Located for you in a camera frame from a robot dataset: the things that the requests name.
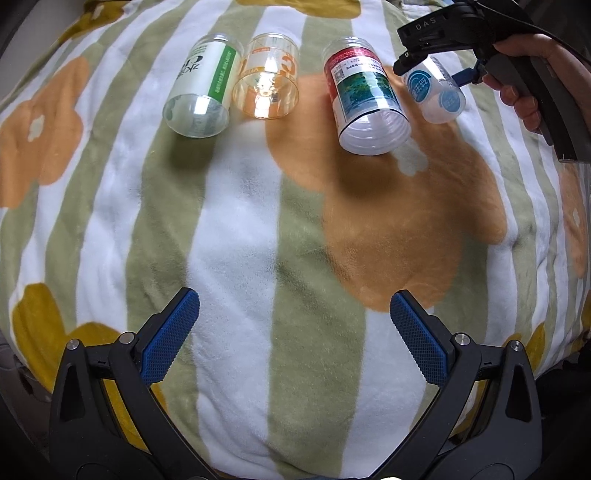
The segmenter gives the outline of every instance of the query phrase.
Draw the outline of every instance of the transparent plastic bottle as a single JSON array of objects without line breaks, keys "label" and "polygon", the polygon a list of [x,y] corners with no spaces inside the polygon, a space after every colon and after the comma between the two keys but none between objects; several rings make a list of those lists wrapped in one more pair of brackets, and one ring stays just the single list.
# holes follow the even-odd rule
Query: transparent plastic bottle
[{"label": "transparent plastic bottle", "polygon": [[380,155],[405,143],[410,123],[371,45],[357,37],[340,38],[323,57],[341,147]]},{"label": "transparent plastic bottle", "polygon": [[201,38],[191,48],[164,105],[167,125],[191,138],[212,137],[224,130],[242,56],[240,42],[226,34]]},{"label": "transparent plastic bottle", "polygon": [[429,56],[409,70],[404,75],[404,81],[427,122],[450,122],[466,106],[461,88],[435,57]]},{"label": "transparent plastic bottle", "polygon": [[264,33],[253,38],[232,93],[235,105],[254,118],[287,115],[300,99],[299,59],[297,45],[286,35]]}]

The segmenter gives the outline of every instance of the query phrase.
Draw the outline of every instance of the striped blanket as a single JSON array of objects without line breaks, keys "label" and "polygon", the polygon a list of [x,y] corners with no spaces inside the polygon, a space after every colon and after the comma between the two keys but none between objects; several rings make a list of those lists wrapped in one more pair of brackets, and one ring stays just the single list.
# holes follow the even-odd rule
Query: striped blanket
[{"label": "striped blanket", "polygon": [[[478,342],[521,339],[537,373],[576,349],[588,167],[558,163],[482,85],[456,122],[428,124],[391,69],[412,140],[379,157],[338,145],[324,47],[355,35],[391,66],[397,28],[443,3],[132,0],[96,21],[94,2],[0,110],[0,328],[41,383],[68,339],[112,342],[189,286],[200,319],[153,390],[193,447],[227,475],[353,477],[434,394],[389,319],[395,291]],[[166,126],[198,38],[270,31],[300,47],[292,114],[232,111],[205,140]]]}]

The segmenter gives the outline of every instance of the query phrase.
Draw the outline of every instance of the barcode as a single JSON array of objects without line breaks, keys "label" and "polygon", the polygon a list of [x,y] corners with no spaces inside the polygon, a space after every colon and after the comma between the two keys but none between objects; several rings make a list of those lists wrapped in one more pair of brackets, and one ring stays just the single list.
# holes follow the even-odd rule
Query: barcode
[{"label": "barcode", "polygon": [[335,72],[335,82],[340,82],[344,78],[345,78],[345,73],[343,72],[343,69],[338,69]]}]

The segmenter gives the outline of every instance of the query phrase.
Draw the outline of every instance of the screw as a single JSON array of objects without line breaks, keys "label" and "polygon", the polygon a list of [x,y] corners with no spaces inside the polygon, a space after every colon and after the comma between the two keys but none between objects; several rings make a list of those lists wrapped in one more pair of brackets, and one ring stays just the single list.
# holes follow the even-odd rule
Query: screw
[{"label": "screw", "polygon": [[510,341],[509,346],[516,352],[521,352],[523,350],[523,343],[519,342],[518,340]]},{"label": "screw", "polygon": [[456,342],[462,346],[466,346],[468,343],[470,343],[470,337],[468,337],[468,335],[465,333],[458,333],[456,335]]},{"label": "screw", "polygon": [[66,348],[68,350],[76,350],[78,345],[80,345],[80,341],[77,338],[73,338],[68,343],[66,343]]},{"label": "screw", "polygon": [[134,341],[135,333],[134,332],[124,332],[119,335],[119,343],[128,344]]}]

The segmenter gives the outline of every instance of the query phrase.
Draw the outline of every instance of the red label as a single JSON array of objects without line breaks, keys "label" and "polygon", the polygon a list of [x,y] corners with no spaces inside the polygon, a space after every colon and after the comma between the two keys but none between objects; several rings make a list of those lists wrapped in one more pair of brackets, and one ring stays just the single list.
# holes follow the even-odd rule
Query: red label
[{"label": "red label", "polygon": [[329,58],[326,61],[326,64],[324,65],[324,76],[326,76],[326,81],[329,84],[330,100],[332,102],[334,102],[335,98],[337,97],[335,80],[331,73],[332,69],[343,60],[351,59],[353,57],[371,57],[379,61],[379,58],[377,58],[374,52],[372,52],[368,48],[363,47],[344,48],[343,50],[339,50],[337,53],[332,55],[331,58]]}]

